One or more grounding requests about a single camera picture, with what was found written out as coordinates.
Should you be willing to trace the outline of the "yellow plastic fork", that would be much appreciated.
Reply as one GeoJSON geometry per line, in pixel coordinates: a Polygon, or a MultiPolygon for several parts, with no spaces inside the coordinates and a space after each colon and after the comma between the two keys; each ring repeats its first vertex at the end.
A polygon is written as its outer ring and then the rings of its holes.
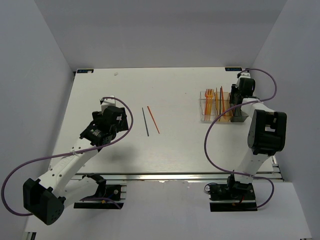
{"type": "Polygon", "coordinates": [[[214,98],[214,90],[210,88],[209,111],[208,111],[210,115],[207,117],[209,121],[211,120],[211,115],[212,115],[213,98],[214,98]]]}

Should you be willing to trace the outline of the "yellow plastic knife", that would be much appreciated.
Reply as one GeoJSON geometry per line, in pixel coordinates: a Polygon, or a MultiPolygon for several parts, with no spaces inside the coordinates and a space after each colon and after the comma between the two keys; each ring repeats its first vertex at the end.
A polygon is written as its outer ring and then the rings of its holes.
{"type": "Polygon", "coordinates": [[[218,97],[218,88],[215,88],[215,109],[216,115],[219,116],[219,97],[218,97]]]}

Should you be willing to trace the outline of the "red-orange plastic knife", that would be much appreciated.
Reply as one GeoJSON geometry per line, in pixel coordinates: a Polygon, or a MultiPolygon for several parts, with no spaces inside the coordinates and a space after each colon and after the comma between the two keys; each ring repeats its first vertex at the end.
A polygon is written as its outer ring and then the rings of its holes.
{"type": "Polygon", "coordinates": [[[221,95],[221,103],[222,103],[222,105],[221,105],[221,113],[223,113],[224,111],[225,111],[225,104],[224,104],[224,91],[223,91],[223,87],[222,87],[222,95],[221,95]]]}

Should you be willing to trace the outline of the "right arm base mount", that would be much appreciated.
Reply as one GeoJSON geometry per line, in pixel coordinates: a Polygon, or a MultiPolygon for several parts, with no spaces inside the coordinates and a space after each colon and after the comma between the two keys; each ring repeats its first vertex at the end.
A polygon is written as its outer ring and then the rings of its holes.
{"type": "Polygon", "coordinates": [[[258,210],[252,184],[248,185],[248,189],[238,189],[227,184],[208,183],[204,191],[209,195],[209,208],[212,213],[258,210]]]}

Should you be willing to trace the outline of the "teal plastic knife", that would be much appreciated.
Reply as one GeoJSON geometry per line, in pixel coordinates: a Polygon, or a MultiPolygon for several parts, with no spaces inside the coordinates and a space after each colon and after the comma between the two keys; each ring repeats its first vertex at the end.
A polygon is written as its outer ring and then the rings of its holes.
{"type": "Polygon", "coordinates": [[[222,113],[222,86],[219,89],[219,115],[222,113]]]}

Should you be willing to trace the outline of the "red-orange plastic fork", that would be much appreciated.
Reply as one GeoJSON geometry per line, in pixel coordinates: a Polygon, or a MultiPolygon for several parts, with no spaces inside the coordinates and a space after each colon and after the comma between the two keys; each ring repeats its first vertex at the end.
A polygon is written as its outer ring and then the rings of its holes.
{"type": "Polygon", "coordinates": [[[207,88],[205,90],[205,109],[204,109],[204,120],[207,121],[208,120],[208,116],[210,115],[209,113],[209,109],[210,109],[210,89],[207,88]]]}

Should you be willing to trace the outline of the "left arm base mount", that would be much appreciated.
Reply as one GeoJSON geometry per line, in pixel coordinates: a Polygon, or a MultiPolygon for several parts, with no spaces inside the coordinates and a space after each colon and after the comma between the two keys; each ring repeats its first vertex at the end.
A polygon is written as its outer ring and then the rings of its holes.
{"type": "Polygon", "coordinates": [[[107,184],[92,196],[74,203],[74,209],[120,210],[124,206],[127,185],[107,184]]]}

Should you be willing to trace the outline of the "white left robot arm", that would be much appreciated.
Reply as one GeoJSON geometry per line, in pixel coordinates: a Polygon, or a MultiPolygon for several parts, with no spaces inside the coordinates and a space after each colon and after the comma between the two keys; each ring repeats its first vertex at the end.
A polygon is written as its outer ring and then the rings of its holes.
{"type": "Polygon", "coordinates": [[[95,173],[85,174],[78,182],[71,178],[86,162],[101,151],[101,147],[127,131],[125,108],[107,106],[92,113],[93,120],[64,156],[38,179],[29,178],[23,184],[23,206],[46,225],[53,224],[68,206],[82,199],[99,200],[106,195],[106,180],[95,173]]]}

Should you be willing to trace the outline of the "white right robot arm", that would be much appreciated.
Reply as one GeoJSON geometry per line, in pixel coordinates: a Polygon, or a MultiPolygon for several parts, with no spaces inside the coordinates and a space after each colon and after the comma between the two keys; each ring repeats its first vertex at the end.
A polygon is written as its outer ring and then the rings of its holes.
{"type": "Polygon", "coordinates": [[[256,82],[252,78],[239,77],[231,86],[229,104],[232,122],[251,119],[247,136],[248,149],[238,168],[239,174],[232,173],[225,187],[226,195],[236,200],[248,191],[263,163],[277,152],[283,150],[286,140],[287,114],[266,107],[253,96],[256,82]]]}

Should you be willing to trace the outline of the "teal plastic chopstick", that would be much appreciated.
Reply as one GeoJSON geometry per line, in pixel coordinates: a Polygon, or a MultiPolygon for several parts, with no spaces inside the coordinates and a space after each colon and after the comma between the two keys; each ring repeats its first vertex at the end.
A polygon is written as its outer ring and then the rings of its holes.
{"type": "Polygon", "coordinates": [[[149,134],[149,129],[148,129],[148,125],[147,125],[147,120],[146,120],[146,115],[145,115],[144,108],[142,107],[141,110],[142,110],[142,115],[143,115],[145,130],[146,130],[146,135],[147,135],[147,137],[149,137],[150,134],[149,134]]]}

